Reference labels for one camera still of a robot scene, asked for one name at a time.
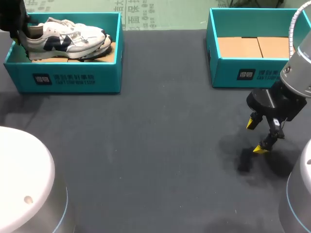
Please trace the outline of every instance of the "teal box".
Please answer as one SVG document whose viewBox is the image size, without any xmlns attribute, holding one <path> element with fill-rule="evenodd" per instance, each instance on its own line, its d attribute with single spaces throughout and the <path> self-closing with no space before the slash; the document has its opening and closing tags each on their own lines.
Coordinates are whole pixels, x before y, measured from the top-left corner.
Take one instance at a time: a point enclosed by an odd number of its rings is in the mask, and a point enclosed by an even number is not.
<svg viewBox="0 0 311 233">
<path fill-rule="evenodd" d="M 220 56 L 218 37 L 288 37 L 289 26 L 297 9 L 211 8 L 207 23 L 207 56 L 213 87 L 269 88 L 279 79 L 288 62 L 283 58 L 224 58 Z M 310 31 L 305 12 L 295 24 L 294 47 Z M 251 73 L 241 80 L 241 72 Z"/>
<path fill-rule="evenodd" d="M 22 46 L 13 42 L 4 66 L 20 93 L 119 93 L 122 76 L 123 32 L 120 13 L 33 13 L 34 20 L 49 17 L 104 29 L 112 36 L 114 62 L 32 63 Z M 36 82 L 43 77 L 46 83 Z"/>
</svg>

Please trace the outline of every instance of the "shoe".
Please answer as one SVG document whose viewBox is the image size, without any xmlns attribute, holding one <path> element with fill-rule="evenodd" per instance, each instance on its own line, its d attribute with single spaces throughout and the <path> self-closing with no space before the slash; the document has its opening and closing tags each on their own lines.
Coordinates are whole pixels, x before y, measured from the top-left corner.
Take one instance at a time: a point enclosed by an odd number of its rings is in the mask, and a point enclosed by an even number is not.
<svg viewBox="0 0 311 233">
<path fill-rule="evenodd" d="M 52 17 L 49 17 L 47 22 L 58 22 L 58 20 L 54 19 Z M 112 48 L 110 46 L 111 43 L 112 43 L 112 37 L 110 35 L 106 34 L 105 30 L 103 30 L 101 28 L 98 28 L 98 27 L 94 27 L 94 26 L 86 26 L 83 23 L 74 23 L 74 22 L 72 22 L 72 21 L 70 21 L 68 19 L 64 19 L 64 20 L 62 20 L 62 22 L 67 24 L 70 27 L 77 27 L 80 30 L 82 30 L 85 27 L 89 27 L 90 29 L 92 29 L 94 31 L 97 31 L 97 32 L 101 32 L 101 33 L 103 33 L 105 35 L 105 41 L 100 46 L 100 48 L 97 49 L 96 51 L 94 51 L 94 52 L 84 56 L 84 57 L 79 58 L 78 59 L 79 61 L 91 60 L 91 59 L 96 59 L 96 58 L 104 57 L 104 56 L 108 55 L 112 51 Z"/>
<path fill-rule="evenodd" d="M 60 20 L 28 27 L 29 36 L 19 32 L 30 60 L 56 56 L 81 58 L 99 49 L 106 36 L 93 27 L 72 27 Z"/>
</svg>

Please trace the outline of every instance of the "cardboard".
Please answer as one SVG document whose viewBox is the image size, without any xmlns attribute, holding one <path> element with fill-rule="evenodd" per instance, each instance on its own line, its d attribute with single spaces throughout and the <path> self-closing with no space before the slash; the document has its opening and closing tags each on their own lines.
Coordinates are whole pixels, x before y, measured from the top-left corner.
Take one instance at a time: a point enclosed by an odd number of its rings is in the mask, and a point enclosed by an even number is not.
<svg viewBox="0 0 311 233">
<path fill-rule="evenodd" d="M 262 57 L 256 38 L 218 37 L 221 57 Z"/>
<path fill-rule="evenodd" d="M 60 57 L 52 57 L 48 59 L 42 59 L 42 60 L 34 60 L 33 63 L 40 63 L 40 62 L 67 62 L 68 58 L 60 58 Z"/>
<path fill-rule="evenodd" d="M 257 37 L 265 58 L 289 58 L 288 37 Z"/>
</svg>

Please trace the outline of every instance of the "white cable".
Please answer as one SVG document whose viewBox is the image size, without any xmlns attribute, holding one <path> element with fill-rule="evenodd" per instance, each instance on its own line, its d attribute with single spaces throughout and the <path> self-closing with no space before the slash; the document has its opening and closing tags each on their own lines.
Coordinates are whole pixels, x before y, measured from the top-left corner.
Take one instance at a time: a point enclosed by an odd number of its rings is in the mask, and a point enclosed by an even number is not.
<svg viewBox="0 0 311 233">
<path fill-rule="evenodd" d="M 291 21 L 291 25 L 290 25 L 290 30 L 289 30 L 289 35 L 288 35 L 288 41 L 289 41 L 289 50 L 290 50 L 290 58 L 292 57 L 292 55 L 294 54 L 294 46 L 293 46 L 293 36 L 294 36 L 294 27 L 295 27 L 295 23 L 296 20 L 298 18 L 298 16 L 300 15 L 300 13 L 307 7 L 311 5 L 311 0 L 306 2 L 305 4 L 303 4 L 294 14 L 292 21 Z"/>
</svg>

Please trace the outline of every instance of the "black table surface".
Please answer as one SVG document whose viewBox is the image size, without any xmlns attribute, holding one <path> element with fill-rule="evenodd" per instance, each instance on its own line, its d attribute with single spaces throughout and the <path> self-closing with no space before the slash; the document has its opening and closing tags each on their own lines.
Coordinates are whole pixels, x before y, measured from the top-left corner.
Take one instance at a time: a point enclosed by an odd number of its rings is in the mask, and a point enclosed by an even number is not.
<svg viewBox="0 0 311 233">
<path fill-rule="evenodd" d="M 278 201 L 311 138 L 311 105 L 238 173 L 268 124 L 245 128 L 250 90 L 212 88 L 205 34 L 124 32 L 119 95 L 0 95 L 0 124 L 51 151 L 77 233 L 282 232 Z"/>
</svg>

